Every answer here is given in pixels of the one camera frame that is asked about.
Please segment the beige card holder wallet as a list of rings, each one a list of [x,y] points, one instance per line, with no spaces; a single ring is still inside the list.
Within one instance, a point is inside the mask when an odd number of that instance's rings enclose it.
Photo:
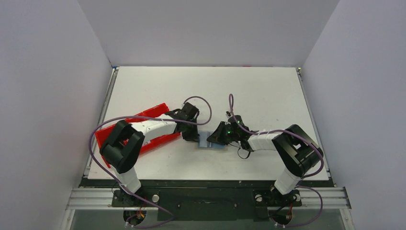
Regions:
[[[220,145],[207,141],[210,135],[213,134],[213,131],[198,131],[199,141],[197,142],[196,149],[199,150],[227,150],[226,145]]]

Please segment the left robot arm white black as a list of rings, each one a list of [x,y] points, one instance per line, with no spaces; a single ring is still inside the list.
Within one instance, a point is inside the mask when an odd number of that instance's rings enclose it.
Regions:
[[[137,206],[143,199],[135,171],[139,155],[178,136],[185,141],[198,142],[198,115],[199,109],[190,103],[172,111],[162,103],[139,113],[136,118],[119,120],[96,131],[99,153],[108,168],[113,169],[120,184],[127,188],[124,200],[129,205]]]

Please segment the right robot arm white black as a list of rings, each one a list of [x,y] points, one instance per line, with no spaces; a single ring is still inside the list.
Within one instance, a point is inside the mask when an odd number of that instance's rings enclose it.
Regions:
[[[227,122],[220,122],[207,141],[218,145],[235,142],[248,152],[278,152],[285,169],[270,191],[271,201],[277,205],[289,199],[289,193],[302,179],[316,175],[324,168],[321,148],[296,124],[284,130],[251,131],[236,115]]]

